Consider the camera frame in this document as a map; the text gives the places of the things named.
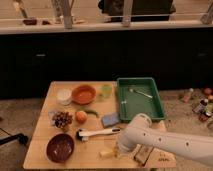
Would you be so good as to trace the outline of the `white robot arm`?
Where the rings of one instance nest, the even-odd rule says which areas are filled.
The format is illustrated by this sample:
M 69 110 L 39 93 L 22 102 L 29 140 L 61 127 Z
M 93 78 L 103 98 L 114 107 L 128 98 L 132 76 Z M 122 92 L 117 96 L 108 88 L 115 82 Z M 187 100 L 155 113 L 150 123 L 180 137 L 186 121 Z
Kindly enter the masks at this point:
M 213 137 L 159 131 L 151 124 L 149 116 L 137 114 L 118 134 L 118 149 L 127 153 L 147 145 L 213 167 Z

